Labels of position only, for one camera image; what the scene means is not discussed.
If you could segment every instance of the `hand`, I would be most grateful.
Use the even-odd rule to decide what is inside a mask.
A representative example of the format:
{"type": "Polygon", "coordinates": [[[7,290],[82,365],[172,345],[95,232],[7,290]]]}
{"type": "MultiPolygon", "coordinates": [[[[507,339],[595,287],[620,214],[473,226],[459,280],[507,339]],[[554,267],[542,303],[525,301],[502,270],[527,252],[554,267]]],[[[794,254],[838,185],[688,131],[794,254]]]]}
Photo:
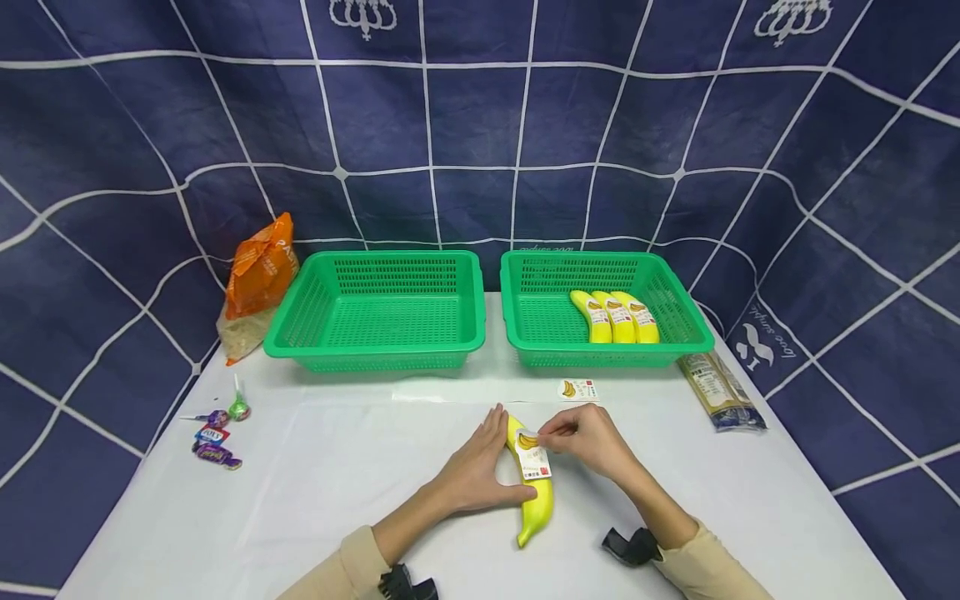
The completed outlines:
{"type": "Polygon", "coordinates": [[[606,408],[584,404],[547,421],[537,440],[554,452],[569,452],[597,473],[620,483],[639,466],[606,408]]]}
{"type": "Polygon", "coordinates": [[[506,441],[507,411],[497,404],[427,486],[443,499],[451,513],[520,504],[536,498],[537,491],[530,486],[503,486],[496,480],[493,470],[506,441]]]}

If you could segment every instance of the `person's right hand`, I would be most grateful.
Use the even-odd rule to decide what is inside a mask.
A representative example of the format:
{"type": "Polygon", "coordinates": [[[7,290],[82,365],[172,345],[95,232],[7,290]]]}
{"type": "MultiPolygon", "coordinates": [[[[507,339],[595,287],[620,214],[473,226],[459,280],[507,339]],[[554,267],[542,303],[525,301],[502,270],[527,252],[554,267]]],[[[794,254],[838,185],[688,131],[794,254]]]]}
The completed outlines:
{"type": "Polygon", "coordinates": [[[634,452],[617,431],[610,413],[596,404],[557,413],[540,428],[537,440],[548,450],[576,456],[617,483],[638,466],[634,452]]]}

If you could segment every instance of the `beige sleeve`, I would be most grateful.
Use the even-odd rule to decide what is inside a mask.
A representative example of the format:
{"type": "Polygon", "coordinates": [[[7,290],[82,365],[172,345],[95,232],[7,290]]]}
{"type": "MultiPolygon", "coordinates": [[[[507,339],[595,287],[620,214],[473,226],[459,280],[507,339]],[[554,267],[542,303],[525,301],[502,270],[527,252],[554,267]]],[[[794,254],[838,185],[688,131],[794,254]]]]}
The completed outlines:
{"type": "Polygon", "coordinates": [[[773,600],[703,523],[693,540],[675,550],[660,548],[654,564],[687,600],[773,600]]]}
{"type": "Polygon", "coordinates": [[[378,586],[380,576],[388,572],[373,530],[364,526],[344,538],[339,550],[277,600],[383,600],[378,586]]]}

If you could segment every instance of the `banana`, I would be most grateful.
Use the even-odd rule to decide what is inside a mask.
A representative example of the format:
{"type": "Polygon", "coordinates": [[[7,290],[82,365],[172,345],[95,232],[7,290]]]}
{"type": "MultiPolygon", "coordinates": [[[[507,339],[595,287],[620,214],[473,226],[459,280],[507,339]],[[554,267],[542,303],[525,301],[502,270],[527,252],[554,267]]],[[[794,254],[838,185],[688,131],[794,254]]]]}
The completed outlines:
{"type": "Polygon", "coordinates": [[[591,344],[609,344],[613,341],[610,316],[593,296],[581,290],[573,290],[570,292],[570,301],[580,310],[584,319],[587,319],[591,344]]]}
{"type": "Polygon", "coordinates": [[[612,295],[627,307],[627,311],[633,317],[636,342],[638,344],[659,344],[660,330],[657,328],[657,320],[650,313],[650,309],[643,302],[626,292],[613,292],[612,295]]]}
{"type": "MultiPolygon", "coordinates": [[[[518,435],[517,430],[524,428],[523,423],[516,420],[513,415],[509,417],[506,445],[514,455],[516,465],[519,468],[520,456],[516,447],[519,445],[523,450],[536,447],[537,439],[525,435],[518,435]]],[[[527,500],[520,507],[520,510],[523,512],[523,528],[520,530],[520,534],[516,536],[516,544],[521,548],[527,545],[527,542],[530,541],[530,538],[532,538],[534,534],[546,527],[546,524],[550,522],[550,517],[553,516],[553,483],[550,481],[550,478],[524,481],[523,485],[530,486],[537,490],[537,497],[533,500],[527,500]]]]}
{"type": "Polygon", "coordinates": [[[623,304],[607,292],[597,290],[593,292],[600,305],[604,307],[607,314],[610,315],[611,330],[614,344],[633,344],[636,342],[634,333],[634,318],[630,316],[623,304]]]}

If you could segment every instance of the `green plastic basket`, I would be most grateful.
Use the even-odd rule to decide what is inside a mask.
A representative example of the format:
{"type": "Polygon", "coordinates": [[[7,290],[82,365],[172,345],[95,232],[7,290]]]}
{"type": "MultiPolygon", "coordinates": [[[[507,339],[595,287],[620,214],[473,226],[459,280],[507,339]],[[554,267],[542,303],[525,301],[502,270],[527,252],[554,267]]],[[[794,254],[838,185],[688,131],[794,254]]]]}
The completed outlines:
{"type": "Polygon", "coordinates": [[[667,367],[713,349],[713,334],[693,299],[655,254],[506,252],[500,285],[507,338],[527,367],[667,367]],[[589,344],[571,290],[633,295],[657,319],[660,344],[589,344]]]}
{"type": "Polygon", "coordinates": [[[456,369],[483,346],[486,319],[473,252],[318,252],[263,347],[316,372],[456,369]]]}

